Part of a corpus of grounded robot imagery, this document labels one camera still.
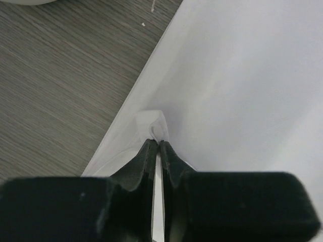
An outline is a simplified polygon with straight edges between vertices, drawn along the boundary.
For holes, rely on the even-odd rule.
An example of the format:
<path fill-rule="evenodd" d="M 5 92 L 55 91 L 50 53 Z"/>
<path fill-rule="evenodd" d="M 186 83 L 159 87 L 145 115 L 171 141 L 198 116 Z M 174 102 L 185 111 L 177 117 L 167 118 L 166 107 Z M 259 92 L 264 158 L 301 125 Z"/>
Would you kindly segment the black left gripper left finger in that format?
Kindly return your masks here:
<path fill-rule="evenodd" d="M 111 176 L 24 177 L 1 185 L 1 241 L 151 241 L 158 144 Z"/>

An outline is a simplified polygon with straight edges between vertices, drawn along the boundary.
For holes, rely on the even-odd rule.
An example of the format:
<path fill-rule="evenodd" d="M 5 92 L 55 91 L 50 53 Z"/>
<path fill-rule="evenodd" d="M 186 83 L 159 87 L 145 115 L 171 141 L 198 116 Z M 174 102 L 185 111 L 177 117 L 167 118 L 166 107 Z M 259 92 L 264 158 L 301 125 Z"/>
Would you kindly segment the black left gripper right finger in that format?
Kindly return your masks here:
<path fill-rule="evenodd" d="M 166 241 L 310 241 L 320 219 L 286 172 L 198 172 L 160 143 Z"/>

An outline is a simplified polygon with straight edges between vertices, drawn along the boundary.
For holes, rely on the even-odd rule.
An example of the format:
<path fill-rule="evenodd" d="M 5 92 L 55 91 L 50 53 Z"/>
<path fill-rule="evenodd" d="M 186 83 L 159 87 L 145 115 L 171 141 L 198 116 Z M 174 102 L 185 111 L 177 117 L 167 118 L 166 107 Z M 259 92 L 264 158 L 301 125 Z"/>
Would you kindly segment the white t shirt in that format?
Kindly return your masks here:
<path fill-rule="evenodd" d="M 198 172 L 286 172 L 322 241 L 322 1 L 183 1 L 83 177 L 158 144 L 152 240 L 165 240 L 160 143 Z"/>

